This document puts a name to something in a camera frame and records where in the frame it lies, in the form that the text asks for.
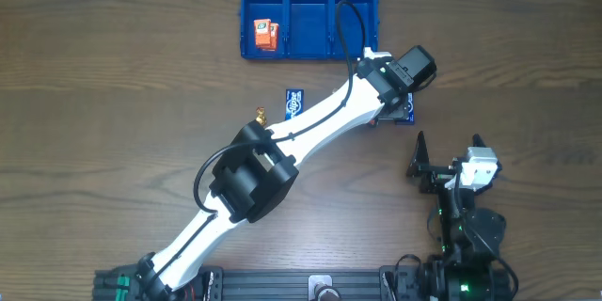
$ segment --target orange box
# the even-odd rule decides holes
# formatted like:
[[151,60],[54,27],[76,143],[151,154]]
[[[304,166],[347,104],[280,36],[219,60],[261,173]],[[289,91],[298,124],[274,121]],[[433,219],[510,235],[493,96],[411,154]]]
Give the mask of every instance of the orange box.
[[275,51],[278,48],[278,24],[270,24],[270,47],[265,51]]
[[259,19],[253,21],[255,25],[255,46],[259,48],[270,48],[270,19]]

